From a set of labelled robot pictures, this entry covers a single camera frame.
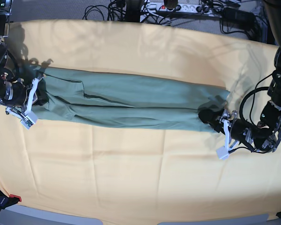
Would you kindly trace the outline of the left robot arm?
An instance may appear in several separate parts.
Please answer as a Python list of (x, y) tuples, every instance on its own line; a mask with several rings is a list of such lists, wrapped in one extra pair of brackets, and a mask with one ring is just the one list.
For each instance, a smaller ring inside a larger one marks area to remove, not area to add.
[[(225, 135), (224, 146), (216, 151), (220, 159), (235, 152), (236, 144), (241, 144), (251, 153), (266, 154), (275, 152), (281, 142), (281, 0), (266, 0), (264, 5), (273, 37), (279, 46), (270, 85), (256, 86), (243, 98), (238, 111), (229, 113), (225, 109), (217, 112), (205, 109), (199, 112), (199, 119), (204, 124)], [(254, 124), (244, 118), (243, 109), (247, 99), (254, 98), (260, 91), (266, 91), (271, 99), (265, 105), (259, 122)]]

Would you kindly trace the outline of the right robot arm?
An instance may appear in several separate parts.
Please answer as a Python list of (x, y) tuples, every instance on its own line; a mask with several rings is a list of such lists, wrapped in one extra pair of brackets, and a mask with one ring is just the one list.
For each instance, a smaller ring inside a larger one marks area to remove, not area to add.
[(26, 111), (34, 105), (44, 105), (48, 97), (38, 87), (43, 74), (37, 72), (35, 82), (26, 82), (4, 41), (9, 35), (12, 3), (11, 0), (0, 0), (0, 105), (23, 119)]

